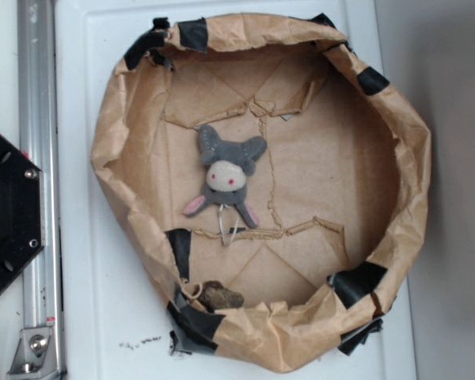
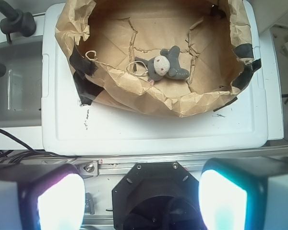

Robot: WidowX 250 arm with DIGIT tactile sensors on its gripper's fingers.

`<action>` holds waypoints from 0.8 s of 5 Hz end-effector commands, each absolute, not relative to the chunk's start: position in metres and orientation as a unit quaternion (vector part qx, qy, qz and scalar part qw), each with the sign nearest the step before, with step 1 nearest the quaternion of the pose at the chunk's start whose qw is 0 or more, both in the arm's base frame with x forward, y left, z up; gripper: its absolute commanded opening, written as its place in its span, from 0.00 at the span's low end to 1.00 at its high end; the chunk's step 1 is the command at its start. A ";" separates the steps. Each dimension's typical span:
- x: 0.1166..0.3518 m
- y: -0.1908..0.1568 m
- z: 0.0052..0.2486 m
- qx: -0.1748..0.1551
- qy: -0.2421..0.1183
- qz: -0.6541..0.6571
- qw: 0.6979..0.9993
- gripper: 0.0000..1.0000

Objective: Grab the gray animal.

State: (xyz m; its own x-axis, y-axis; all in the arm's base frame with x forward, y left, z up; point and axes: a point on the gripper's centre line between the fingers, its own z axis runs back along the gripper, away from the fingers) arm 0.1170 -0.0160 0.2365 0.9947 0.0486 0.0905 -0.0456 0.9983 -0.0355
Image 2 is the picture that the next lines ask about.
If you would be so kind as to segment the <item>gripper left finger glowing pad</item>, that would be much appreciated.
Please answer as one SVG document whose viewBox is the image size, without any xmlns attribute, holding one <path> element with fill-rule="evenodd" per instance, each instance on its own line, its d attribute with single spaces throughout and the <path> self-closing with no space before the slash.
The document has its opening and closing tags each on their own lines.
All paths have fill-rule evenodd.
<svg viewBox="0 0 288 230">
<path fill-rule="evenodd" d="M 71 164 L 0 164 L 0 230 L 79 230 L 85 185 Z"/>
</svg>

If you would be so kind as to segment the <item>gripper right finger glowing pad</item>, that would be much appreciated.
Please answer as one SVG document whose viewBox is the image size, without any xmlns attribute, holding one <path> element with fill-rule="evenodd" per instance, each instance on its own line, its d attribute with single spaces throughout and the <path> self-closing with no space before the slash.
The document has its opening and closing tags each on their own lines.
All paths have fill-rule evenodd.
<svg viewBox="0 0 288 230">
<path fill-rule="evenodd" d="M 211 158 L 198 197 L 209 230 L 288 230 L 288 157 Z"/>
</svg>

